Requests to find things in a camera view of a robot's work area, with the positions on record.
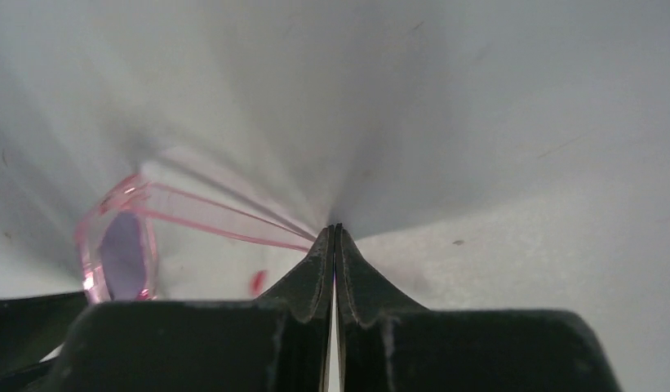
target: small red piece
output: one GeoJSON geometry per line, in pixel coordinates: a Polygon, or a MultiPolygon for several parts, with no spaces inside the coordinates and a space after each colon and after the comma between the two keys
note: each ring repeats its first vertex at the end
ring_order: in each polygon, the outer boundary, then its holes
{"type": "Polygon", "coordinates": [[[268,276],[268,271],[261,269],[260,271],[253,274],[251,278],[251,295],[253,297],[259,296],[263,292],[263,286],[265,285],[265,279],[268,276]]]}

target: white backdrop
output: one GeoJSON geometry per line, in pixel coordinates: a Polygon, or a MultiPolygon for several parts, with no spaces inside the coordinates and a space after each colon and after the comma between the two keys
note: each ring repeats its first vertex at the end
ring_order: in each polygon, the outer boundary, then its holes
{"type": "Polygon", "coordinates": [[[670,391],[670,0],[0,0],[0,297],[79,289],[79,216],[170,138],[670,391]]]}

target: pink sunglasses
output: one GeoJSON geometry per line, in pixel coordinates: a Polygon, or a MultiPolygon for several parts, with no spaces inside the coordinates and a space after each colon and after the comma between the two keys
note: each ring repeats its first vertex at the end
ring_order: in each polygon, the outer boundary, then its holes
{"type": "MultiPolygon", "coordinates": [[[[75,231],[82,284],[91,303],[155,298],[158,245],[153,220],[303,252],[314,241],[300,230],[135,174],[110,190],[75,231]]],[[[263,279],[264,272],[254,276],[254,291],[263,279]]]]}

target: black plastic part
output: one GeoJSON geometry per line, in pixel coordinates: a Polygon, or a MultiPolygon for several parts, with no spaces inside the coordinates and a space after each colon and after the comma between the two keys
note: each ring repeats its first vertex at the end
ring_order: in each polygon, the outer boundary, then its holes
{"type": "Polygon", "coordinates": [[[34,392],[39,390],[54,360],[36,363],[0,378],[0,392],[34,392]]]}
{"type": "Polygon", "coordinates": [[[619,391],[592,330],[561,311],[431,311],[397,290],[337,226],[345,391],[619,391]]]}
{"type": "Polygon", "coordinates": [[[81,292],[0,301],[0,376],[47,356],[86,306],[81,292]]]}
{"type": "Polygon", "coordinates": [[[619,391],[577,315],[428,310],[341,225],[254,301],[91,307],[42,390],[326,390],[333,280],[345,391],[619,391]]]}
{"type": "Polygon", "coordinates": [[[43,390],[324,390],[333,234],[255,301],[91,307],[43,390]]]}

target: dark lens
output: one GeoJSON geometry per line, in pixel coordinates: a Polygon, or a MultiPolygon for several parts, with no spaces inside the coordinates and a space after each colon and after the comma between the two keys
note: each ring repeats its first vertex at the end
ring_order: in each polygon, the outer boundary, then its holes
{"type": "Polygon", "coordinates": [[[120,212],[106,229],[99,247],[104,280],[112,300],[134,300],[144,287],[145,270],[140,221],[120,212]]]}

